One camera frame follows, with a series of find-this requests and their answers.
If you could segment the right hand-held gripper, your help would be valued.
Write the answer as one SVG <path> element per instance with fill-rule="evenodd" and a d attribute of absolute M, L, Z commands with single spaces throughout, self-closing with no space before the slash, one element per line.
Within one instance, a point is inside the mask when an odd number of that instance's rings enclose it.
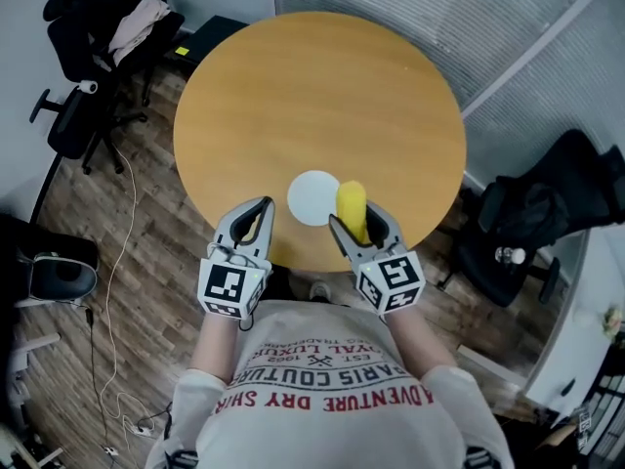
<path fill-rule="evenodd" d="M 342 255 L 356 276 L 355 288 L 378 316 L 413 306 L 422 294 L 422 268 L 415 251 L 407 251 L 397 220 L 368 200 L 366 227 L 371 243 L 357 240 L 335 215 L 328 220 Z"/>

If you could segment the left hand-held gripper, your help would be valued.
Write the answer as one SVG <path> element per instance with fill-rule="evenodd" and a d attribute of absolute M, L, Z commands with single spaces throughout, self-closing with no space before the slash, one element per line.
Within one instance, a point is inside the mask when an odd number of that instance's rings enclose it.
<path fill-rule="evenodd" d="M 200 261 L 197 300 L 208 314 L 249 319 L 267 288 L 275 205 L 269 196 L 245 201 L 220 220 Z"/>

